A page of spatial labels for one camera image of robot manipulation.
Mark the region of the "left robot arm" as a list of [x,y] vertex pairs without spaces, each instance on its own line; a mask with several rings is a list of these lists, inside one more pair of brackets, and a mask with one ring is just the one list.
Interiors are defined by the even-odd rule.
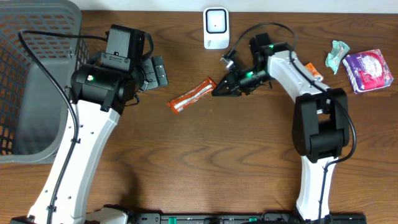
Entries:
[[104,146],[124,108],[138,94],[168,84],[161,56],[145,52],[149,33],[114,24],[104,37],[106,50],[76,70],[69,91],[60,94],[68,107],[62,141],[38,199],[12,223],[127,223],[116,208],[86,211],[93,177]]

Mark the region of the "orange snack packet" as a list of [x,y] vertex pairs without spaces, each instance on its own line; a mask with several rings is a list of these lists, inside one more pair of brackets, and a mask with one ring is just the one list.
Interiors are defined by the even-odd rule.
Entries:
[[324,77],[318,72],[318,70],[314,67],[312,63],[308,63],[305,65],[305,68],[313,75],[313,77],[322,82]]

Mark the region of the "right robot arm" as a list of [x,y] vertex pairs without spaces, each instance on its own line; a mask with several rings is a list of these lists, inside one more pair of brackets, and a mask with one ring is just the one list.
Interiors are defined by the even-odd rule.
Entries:
[[223,55],[228,73],[213,96],[248,95],[266,81],[276,80],[294,102],[292,140],[301,157],[300,193],[295,204],[301,223],[331,223],[328,205],[333,169],[352,133],[347,96],[316,80],[286,42],[273,44],[267,34],[249,42],[253,66],[243,69],[235,49]]

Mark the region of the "red snack bar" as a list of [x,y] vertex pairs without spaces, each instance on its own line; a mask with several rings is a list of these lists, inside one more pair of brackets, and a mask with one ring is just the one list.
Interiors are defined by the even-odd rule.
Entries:
[[179,114],[186,107],[194,104],[200,98],[203,98],[205,95],[212,92],[215,88],[216,88],[216,83],[210,77],[208,77],[192,90],[170,100],[169,102],[167,102],[166,105],[175,114]]

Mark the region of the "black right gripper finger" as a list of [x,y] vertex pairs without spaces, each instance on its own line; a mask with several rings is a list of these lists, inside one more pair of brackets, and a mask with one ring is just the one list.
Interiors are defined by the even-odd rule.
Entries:
[[238,80],[236,78],[236,75],[234,73],[228,73],[226,74],[219,84],[217,84],[216,89],[217,90],[233,90],[238,86]]
[[218,85],[212,92],[212,96],[227,96],[227,97],[238,97],[241,96],[241,92],[237,88],[230,88],[226,85]]

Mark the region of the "purple snack packet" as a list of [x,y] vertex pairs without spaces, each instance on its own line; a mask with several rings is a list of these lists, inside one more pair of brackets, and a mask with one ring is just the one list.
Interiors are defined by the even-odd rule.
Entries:
[[349,54],[342,62],[355,94],[388,87],[394,80],[380,49]]

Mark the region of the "teal wrapper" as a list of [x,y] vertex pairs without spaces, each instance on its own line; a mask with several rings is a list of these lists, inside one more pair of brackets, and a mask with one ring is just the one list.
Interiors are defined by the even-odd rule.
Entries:
[[332,41],[332,50],[325,59],[325,65],[333,70],[333,74],[336,75],[338,68],[340,66],[340,62],[344,58],[344,56],[349,52],[350,47],[340,40]]

